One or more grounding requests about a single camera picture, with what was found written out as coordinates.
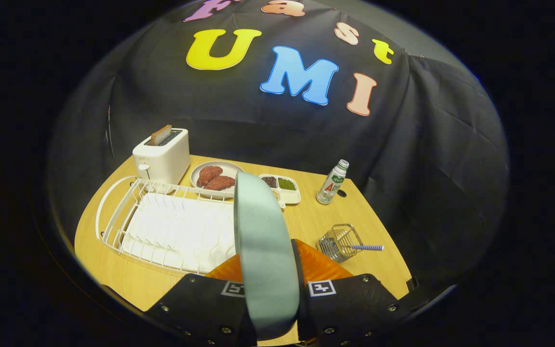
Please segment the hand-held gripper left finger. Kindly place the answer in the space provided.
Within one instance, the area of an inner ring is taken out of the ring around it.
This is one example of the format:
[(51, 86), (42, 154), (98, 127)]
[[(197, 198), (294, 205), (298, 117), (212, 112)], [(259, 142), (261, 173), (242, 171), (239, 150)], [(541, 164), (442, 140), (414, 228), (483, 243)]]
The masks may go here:
[(238, 254), (206, 275), (186, 274), (145, 316), (194, 347), (255, 347)]

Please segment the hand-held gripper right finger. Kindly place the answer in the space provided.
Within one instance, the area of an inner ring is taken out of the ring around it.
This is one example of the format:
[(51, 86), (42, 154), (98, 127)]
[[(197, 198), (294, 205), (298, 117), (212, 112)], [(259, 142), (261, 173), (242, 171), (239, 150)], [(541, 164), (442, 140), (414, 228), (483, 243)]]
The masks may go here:
[(353, 275), (298, 239), (291, 245), (300, 284), (296, 319), (301, 346), (370, 347), (456, 288), (414, 278), (413, 288), (396, 298), (374, 275)]

